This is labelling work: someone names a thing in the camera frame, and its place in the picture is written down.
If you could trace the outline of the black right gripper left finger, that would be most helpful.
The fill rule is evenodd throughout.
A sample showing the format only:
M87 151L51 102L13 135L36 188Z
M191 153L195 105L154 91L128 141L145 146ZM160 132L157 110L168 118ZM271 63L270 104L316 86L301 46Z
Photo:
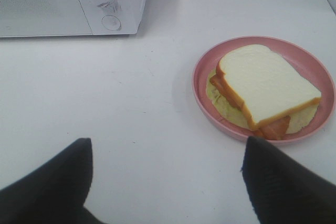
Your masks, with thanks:
M100 223L84 207L92 177L91 139L77 139L1 189L1 223Z

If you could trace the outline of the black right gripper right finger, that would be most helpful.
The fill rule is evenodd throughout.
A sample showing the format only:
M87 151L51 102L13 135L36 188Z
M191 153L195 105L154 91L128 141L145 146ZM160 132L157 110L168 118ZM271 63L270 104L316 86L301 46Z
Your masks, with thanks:
M263 138L247 139L241 171L260 223L335 223L335 185Z

